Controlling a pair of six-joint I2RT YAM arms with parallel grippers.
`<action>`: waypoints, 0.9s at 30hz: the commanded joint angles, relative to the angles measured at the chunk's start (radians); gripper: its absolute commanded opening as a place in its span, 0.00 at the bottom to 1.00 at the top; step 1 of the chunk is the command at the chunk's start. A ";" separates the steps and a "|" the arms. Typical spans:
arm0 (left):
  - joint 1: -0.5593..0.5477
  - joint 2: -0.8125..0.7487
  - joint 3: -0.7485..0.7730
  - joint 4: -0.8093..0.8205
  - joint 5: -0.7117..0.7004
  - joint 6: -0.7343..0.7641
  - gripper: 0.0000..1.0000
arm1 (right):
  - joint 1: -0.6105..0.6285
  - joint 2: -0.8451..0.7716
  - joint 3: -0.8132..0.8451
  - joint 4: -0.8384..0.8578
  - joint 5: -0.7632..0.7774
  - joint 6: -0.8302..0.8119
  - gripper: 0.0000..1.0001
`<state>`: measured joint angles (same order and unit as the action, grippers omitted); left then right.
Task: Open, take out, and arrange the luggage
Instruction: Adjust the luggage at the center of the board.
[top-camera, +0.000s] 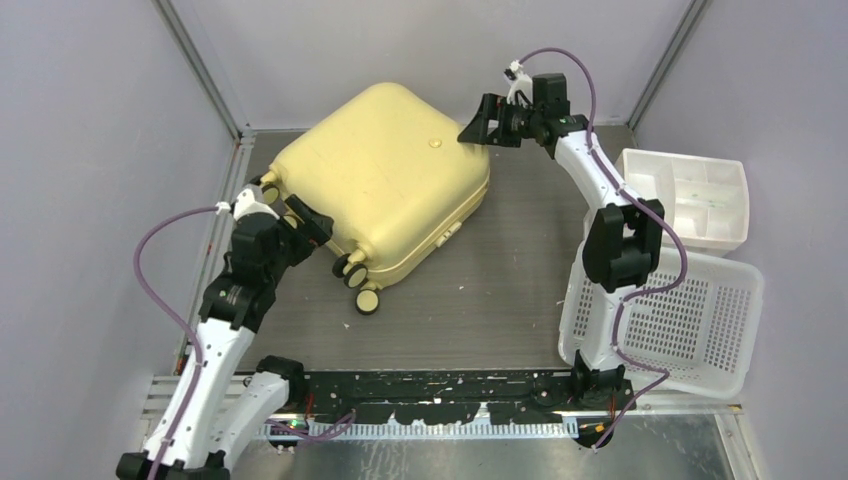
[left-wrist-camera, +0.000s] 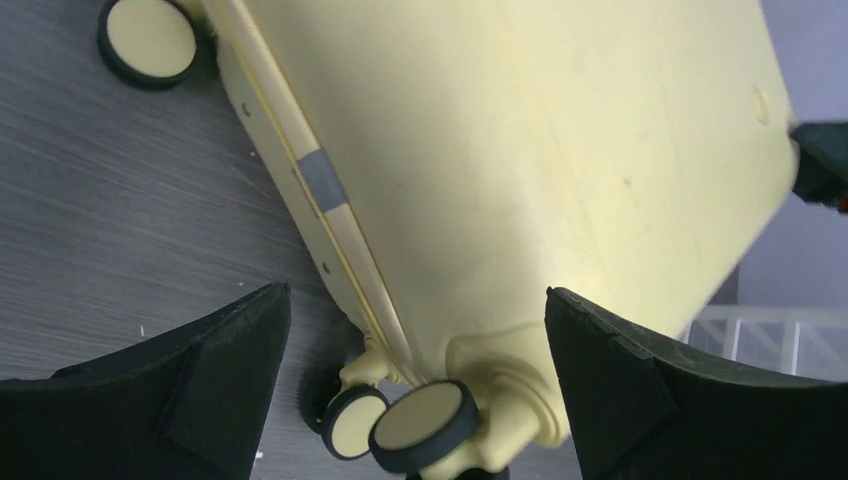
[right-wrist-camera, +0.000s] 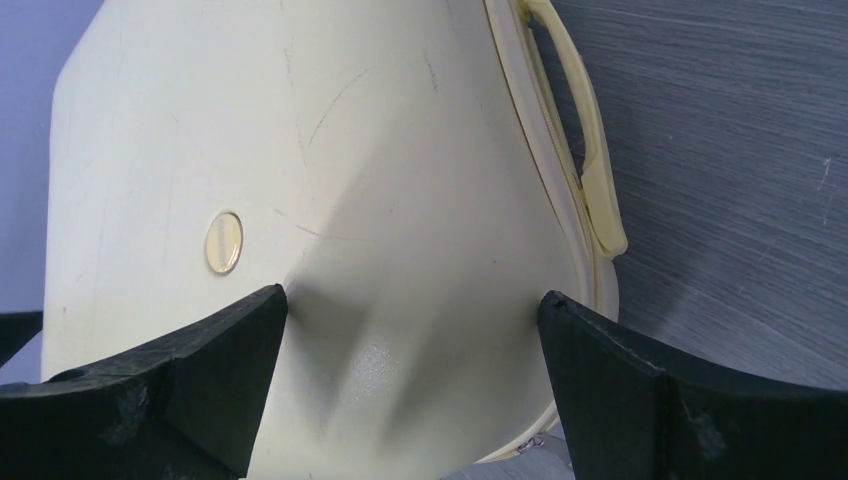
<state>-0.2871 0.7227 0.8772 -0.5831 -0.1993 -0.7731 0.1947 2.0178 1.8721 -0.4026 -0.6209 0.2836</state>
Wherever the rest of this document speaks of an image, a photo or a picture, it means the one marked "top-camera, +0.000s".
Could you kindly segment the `yellow hard-shell suitcase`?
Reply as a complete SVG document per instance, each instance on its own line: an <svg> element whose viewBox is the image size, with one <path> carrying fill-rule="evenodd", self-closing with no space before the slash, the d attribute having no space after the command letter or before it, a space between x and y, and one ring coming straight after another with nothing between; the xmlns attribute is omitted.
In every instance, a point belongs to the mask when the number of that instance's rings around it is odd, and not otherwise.
<svg viewBox="0 0 848 480"><path fill-rule="evenodd" d="M331 272L375 313L399 283L451 239L490 182L484 146L459 142L461 126L405 86L374 84L282 149L264 189L297 196L330 217Z"/></svg>

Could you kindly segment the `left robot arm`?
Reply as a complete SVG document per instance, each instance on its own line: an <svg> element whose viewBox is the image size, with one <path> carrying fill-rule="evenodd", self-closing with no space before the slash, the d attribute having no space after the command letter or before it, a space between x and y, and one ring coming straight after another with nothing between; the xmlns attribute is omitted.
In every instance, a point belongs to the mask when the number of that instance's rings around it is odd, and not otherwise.
<svg viewBox="0 0 848 480"><path fill-rule="evenodd" d="M247 187L222 201L174 215L148 231L137 245L133 268L148 296L183 329L191 352L156 429L138 452L123 454L120 479L228 479L262 425L280 410L294 413L306 403L302 363L268 356L229 407L222 406L239 362L276 301L285 272L309 258L332 237L334 221L290 195L280 215L258 190ZM234 221L224 268L206 287L191 327L151 288L141 254L164 227L205 212Z"/></svg>

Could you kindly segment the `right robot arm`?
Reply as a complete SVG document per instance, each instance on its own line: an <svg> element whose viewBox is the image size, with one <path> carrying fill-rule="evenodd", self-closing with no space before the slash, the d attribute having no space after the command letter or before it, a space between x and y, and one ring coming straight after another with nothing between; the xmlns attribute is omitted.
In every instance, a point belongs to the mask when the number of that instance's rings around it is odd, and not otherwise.
<svg viewBox="0 0 848 480"><path fill-rule="evenodd" d="M590 120L570 111L563 74L506 70L505 95L486 93L462 130L464 144L517 148L533 140L572 178L589 206L576 267L593 285L588 329L570 360L568 395L596 409L624 386L614 338L628 295L658 267L664 207L639 197L614 171Z"/></svg>

